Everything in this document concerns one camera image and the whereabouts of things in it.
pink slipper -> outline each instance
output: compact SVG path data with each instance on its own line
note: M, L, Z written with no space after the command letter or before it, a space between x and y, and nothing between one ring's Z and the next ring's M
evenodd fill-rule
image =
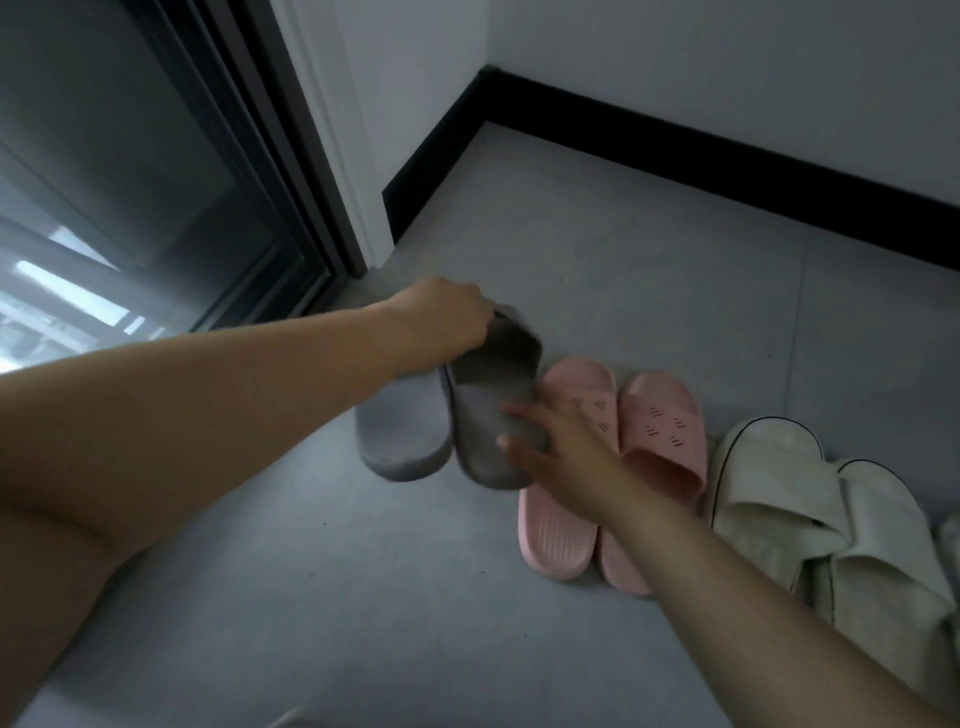
M623 461L650 485L691 510L707 482L707 438L700 407L664 372L637 375L620 393ZM607 531L600 534L600 570L615 589L647 596L650 587Z
M543 381L563 392L617 450L616 381L607 367L571 357L551 367ZM574 516L534 483L520 491L517 535L520 553L531 569L566 581L579 576L590 563L597 527Z

finger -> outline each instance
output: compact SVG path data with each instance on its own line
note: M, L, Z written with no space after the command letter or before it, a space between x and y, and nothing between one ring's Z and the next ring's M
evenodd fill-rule
M549 455L536 451L530 443L522 437L500 435L496 443L506 453L507 458L530 475L534 480L545 481L553 470L553 460Z
M571 412L575 407L570 404L563 391L549 382L542 381L537 385L538 399L554 412Z
M550 409L536 401L501 402L500 411L511 417L519 417L521 420L540 425L545 429L550 428L550 421L553 419L553 413Z

baseboard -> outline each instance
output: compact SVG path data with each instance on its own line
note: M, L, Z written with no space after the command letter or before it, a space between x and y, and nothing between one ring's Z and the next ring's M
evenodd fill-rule
M383 190L383 202L395 243L410 227L487 120L487 107L490 105L487 89L491 76L499 73L496 69L484 68L477 74Z
M960 207L486 68L384 190L397 241L484 121L960 270Z

wall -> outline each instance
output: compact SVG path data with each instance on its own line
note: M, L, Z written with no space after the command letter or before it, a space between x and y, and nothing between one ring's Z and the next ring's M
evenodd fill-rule
M382 189L487 62L489 0L334 0Z
M954 0L492 0L491 63L960 204Z

gray tile floor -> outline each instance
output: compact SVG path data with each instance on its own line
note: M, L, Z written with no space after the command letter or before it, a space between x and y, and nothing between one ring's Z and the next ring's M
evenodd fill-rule
M518 306L546 363L679 374L711 435L785 413L960 504L960 274L493 126L341 305L429 274ZM311 695L331 726L727 725L655 602L537 577L516 495L455 463L379 480L349 413L152 550L20 725L256 726Z

